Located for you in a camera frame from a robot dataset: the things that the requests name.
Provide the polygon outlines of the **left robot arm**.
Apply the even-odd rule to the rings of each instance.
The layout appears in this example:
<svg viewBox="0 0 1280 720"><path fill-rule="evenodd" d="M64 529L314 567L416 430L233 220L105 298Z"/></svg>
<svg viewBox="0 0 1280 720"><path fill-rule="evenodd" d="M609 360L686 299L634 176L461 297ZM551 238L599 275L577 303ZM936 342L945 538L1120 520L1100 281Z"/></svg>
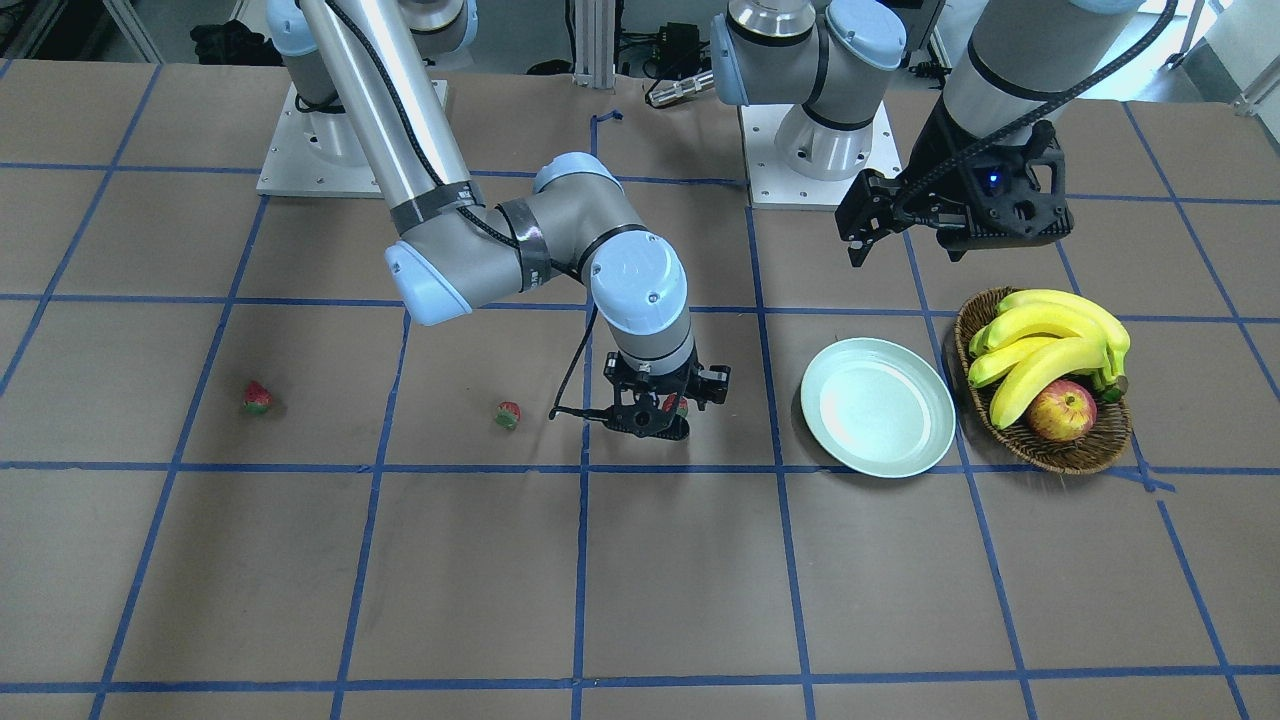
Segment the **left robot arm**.
<svg viewBox="0 0 1280 720"><path fill-rule="evenodd" d="M786 164L849 181L835 210L852 266L887 234L928 225L954 261L966 252L1039 247L1073 232L1055 119L1144 46L1103 55L1135 1L989 1L896 176L858 169L890 77L906 49L878 1L731 1L713 20L719 99L785 105Z"/></svg>

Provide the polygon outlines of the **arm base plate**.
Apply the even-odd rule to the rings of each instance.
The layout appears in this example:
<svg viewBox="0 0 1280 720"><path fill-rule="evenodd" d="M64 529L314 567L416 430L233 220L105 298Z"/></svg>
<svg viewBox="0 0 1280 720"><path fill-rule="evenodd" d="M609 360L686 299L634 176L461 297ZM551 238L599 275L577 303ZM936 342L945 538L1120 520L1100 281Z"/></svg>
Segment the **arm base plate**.
<svg viewBox="0 0 1280 720"><path fill-rule="evenodd" d="M739 109L751 205L833 211L861 170L895 177L902 161L881 104L860 129L833 129L800 105Z"/></svg>
<svg viewBox="0 0 1280 720"><path fill-rule="evenodd" d="M292 85L260 170L264 196L380 199L381 188L346 114L302 113Z"/></svg>

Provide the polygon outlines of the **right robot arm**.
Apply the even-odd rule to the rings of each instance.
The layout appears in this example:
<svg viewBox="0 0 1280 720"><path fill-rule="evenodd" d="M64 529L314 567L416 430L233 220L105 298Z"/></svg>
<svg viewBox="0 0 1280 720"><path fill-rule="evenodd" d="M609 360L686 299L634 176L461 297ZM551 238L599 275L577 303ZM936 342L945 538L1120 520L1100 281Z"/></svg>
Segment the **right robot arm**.
<svg viewBox="0 0 1280 720"><path fill-rule="evenodd" d="M562 154L529 196L485 205L428 74L429 60L471 42L475 3L270 1L266 20L294 109L355 132L398 233L384 258L415 322L435 325L564 275L617 346L603 369L612 405L573 416L681 441L681 402L726 401L731 370L698 359L678 254L596 158Z"/></svg>

